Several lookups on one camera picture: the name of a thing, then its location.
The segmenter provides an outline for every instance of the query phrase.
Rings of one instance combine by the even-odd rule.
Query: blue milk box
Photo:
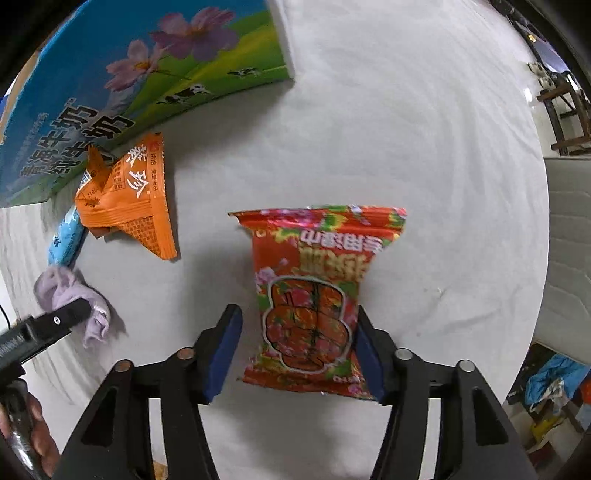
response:
[[[42,49],[0,144],[0,207],[38,203],[201,103],[292,76],[280,0],[89,0]]]

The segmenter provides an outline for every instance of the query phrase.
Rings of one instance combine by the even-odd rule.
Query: purple cloth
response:
[[[91,338],[105,341],[111,321],[109,306],[101,295],[78,280],[69,268],[50,265],[35,282],[33,291],[46,312],[52,312],[76,299],[88,300],[92,313],[86,322],[84,347],[88,347]]]

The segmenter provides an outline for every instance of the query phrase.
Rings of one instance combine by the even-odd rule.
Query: white outline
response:
[[[273,287],[274,284],[276,284],[276,283],[278,283],[279,281],[282,281],[282,280],[309,280],[309,281],[315,281],[317,283],[322,283],[322,284],[324,284],[324,285],[326,285],[328,287],[334,288],[343,297],[343,306],[341,308],[341,312],[340,312],[340,316],[338,318],[338,321],[340,323],[342,323],[345,326],[345,328],[347,329],[347,333],[349,334],[349,340],[347,341],[347,345],[345,347],[345,350],[343,351],[343,354],[341,356],[337,357],[333,363],[331,363],[331,364],[324,364],[324,367],[321,370],[310,372],[309,370],[300,370],[298,368],[288,367],[285,364],[285,362],[283,361],[283,354],[279,350],[275,349],[275,347],[273,347],[273,345],[271,344],[271,341],[267,338],[267,323],[266,323],[267,316],[277,306],[277,305],[273,305],[273,297],[271,295],[272,287]],[[316,375],[316,374],[321,374],[322,372],[326,371],[328,368],[333,367],[334,365],[337,365],[338,363],[347,360],[347,356],[349,355],[349,351],[351,350],[351,345],[353,344],[353,332],[351,331],[351,328],[349,327],[349,325],[347,325],[343,321],[343,316],[345,314],[345,309],[346,309],[346,306],[347,306],[347,295],[345,294],[345,292],[343,290],[340,289],[340,287],[338,287],[337,285],[335,285],[333,283],[327,282],[326,280],[321,280],[321,279],[316,278],[316,277],[311,277],[311,276],[297,277],[297,276],[293,276],[293,275],[282,275],[280,277],[277,277],[277,278],[273,279],[273,281],[270,281],[267,284],[267,297],[269,298],[269,305],[270,305],[270,307],[267,308],[267,311],[262,315],[262,337],[266,341],[266,343],[269,346],[269,348],[271,348],[274,352],[276,352],[279,355],[279,359],[281,361],[281,364],[285,368],[287,368],[291,372],[298,372],[298,373],[308,374],[308,375]]]

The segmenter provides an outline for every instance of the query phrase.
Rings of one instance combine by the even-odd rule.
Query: black and white cow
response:
[[[156,103],[164,103],[165,105],[172,105],[174,103],[185,103],[187,100],[190,100],[195,95],[211,95],[212,93],[207,90],[202,83],[195,83],[180,92],[175,93],[174,95],[167,95],[164,97],[164,100],[161,100]]]
[[[228,72],[228,75],[232,75],[232,76],[238,77],[240,79],[242,79],[244,77],[248,77],[248,76],[258,77],[260,74],[261,74],[261,72],[259,71],[259,69],[256,69],[254,67],[250,67],[250,68],[242,69],[242,70],[230,70]]]

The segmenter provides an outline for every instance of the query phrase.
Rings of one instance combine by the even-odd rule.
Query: crumpled orange packaging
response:
[[[112,168],[94,146],[74,199],[91,231],[122,230],[163,260],[177,256],[164,188],[162,134],[149,134]]]

